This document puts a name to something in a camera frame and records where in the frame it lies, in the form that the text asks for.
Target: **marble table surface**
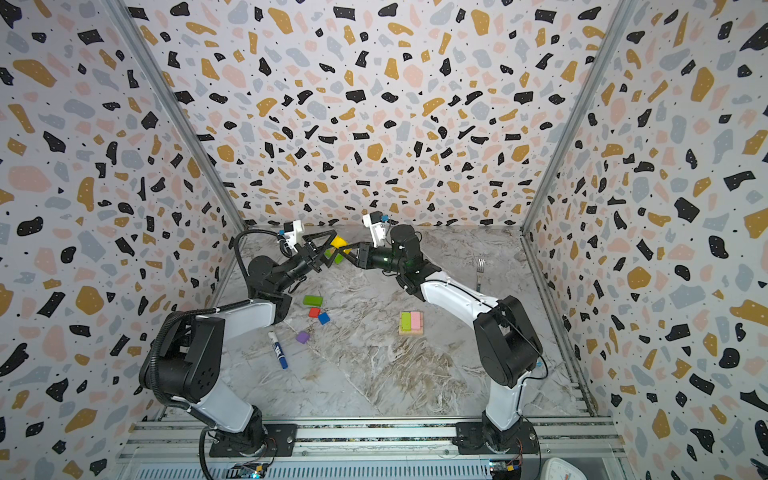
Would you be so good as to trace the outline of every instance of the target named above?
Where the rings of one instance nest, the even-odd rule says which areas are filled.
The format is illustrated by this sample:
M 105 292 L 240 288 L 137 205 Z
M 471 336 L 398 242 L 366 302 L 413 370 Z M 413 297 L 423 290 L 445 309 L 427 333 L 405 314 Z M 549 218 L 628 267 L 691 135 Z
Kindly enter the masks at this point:
M 313 231 L 327 230 L 309 227 Z M 336 227 L 349 243 L 370 239 L 363 227 Z M 536 329 L 549 365 L 544 381 L 526 382 L 524 414 L 587 415 L 568 378 L 554 340 L 521 239 L 516 229 L 417 227 L 422 251 L 466 286 L 475 285 L 475 265 L 486 259 L 482 292 L 516 296 Z M 263 254 L 278 262 L 273 237 L 253 234 L 242 242 L 246 265 Z M 312 272 L 293 294 L 287 318 L 270 327 L 277 334 L 289 368 L 277 362 L 268 329 L 232 339 L 225 345 L 221 377 L 265 416 L 474 416 L 488 401 L 490 378 L 480 364 L 472 328 L 446 311 L 406 294 L 380 270 L 360 270 L 344 261 Z M 243 276 L 235 267 L 219 305 L 246 298 Z M 304 295 L 324 298 L 331 321 L 309 318 Z M 401 311 L 424 313 L 423 336 L 398 334 Z M 306 345 L 296 341 L 309 333 Z M 543 374 L 539 366 L 535 376 Z

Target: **terrazzo pattern wall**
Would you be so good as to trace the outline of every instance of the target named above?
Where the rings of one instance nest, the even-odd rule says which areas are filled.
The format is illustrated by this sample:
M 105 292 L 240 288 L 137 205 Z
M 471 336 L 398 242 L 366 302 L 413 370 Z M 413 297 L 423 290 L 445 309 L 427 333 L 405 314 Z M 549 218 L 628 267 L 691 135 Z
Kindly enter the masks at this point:
M 519 222 L 614 2 L 130 0 L 248 223 Z
M 0 0 L 0 477 L 104 478 L 232 226 L 98 2 Z
M 638 2 L 530 232 L 638 478 L 768 455 L 767 6 Z

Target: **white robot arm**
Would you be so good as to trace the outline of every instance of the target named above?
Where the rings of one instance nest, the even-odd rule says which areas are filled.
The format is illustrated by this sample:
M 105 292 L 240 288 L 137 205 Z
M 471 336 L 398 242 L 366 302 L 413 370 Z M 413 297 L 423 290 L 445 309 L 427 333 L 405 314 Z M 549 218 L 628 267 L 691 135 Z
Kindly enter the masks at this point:
M 241 455 L 259 451 L 266 442 L 261 411 L 237 397 L 219 378 L 223 342 L 283 321 L 291 301 L 284 291 L 303 281 L 311 270 L 319 272 L 322 265 L 329 266 L 339 254 L 358 268 L 394 273 L 407 293 L 440 306 L 473 328 L 481 364 L 493 380 L 482 419 L 485 442 L 496 452 L 509 450 L 521 424 L 519 405 L 525 379 L 541 356 L 541 344 L 525 309 L 513 296 L 500 300 L 453 280 L 423 256 L 419 238 L 409 225 L 391 227 L 391 245 L 386 245 L 382 236 L 387 231 L 385 221 L 381 212 L 366 215 L 365 225 L 374 241 L 337 248 L 330 258 L 324 253 L 331 248 L 335 231 L 303 235 L 305 243 L 299 244 L 296 235 L 303 231 L 300 222 L 286 223 L 282 235 L 247 230 L 235 237 L 249 300 L 172 313 L 144 361 L 141 385 L 151 389 L 164 405 L 182 408 L 205 422 L 230 451 Z M 256 257 L 246 271 L 237 244 L 248 233 L 268 233 L 281 242 L 287 240 L 296 254 L 281 264 L 266 256 Z M 324 237 L 322 245 L 314 243 Z M 502 327 L 509 331 L 503 333 Z

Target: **whiteboard marker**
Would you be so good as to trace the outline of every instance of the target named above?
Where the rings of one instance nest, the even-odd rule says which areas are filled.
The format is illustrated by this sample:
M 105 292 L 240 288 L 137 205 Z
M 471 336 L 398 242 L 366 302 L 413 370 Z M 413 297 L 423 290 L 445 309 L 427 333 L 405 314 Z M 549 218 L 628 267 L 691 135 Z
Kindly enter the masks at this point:
M 277 341 L 277 335 L 275 335 L 275 332 L 270 332 L 270 340 L 272 340 L 272 348 L 275 350 L 275 355 L 277 355 L 277 359 L 280 361 L 280 365 L 283 366 L 283 370 L 288 368 L 288 361 L 286 360 L 286 356 L 283 355 L 283 349 L 280 348 L 280 342 Z

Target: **fork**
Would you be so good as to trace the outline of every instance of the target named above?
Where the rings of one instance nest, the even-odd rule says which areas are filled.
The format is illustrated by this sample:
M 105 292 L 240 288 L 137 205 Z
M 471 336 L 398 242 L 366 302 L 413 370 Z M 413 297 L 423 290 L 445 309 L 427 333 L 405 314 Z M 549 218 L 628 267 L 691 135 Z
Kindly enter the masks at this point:
M 478 272 L 478 282 L 477 282 L 477 286 L 475 287 L 475 291 L 479 292 L 482 276 L 483 276 L 483 273 L 485 273 L 485 258 L 480 257 L 480 259 L 478 260 L 477 272 Z

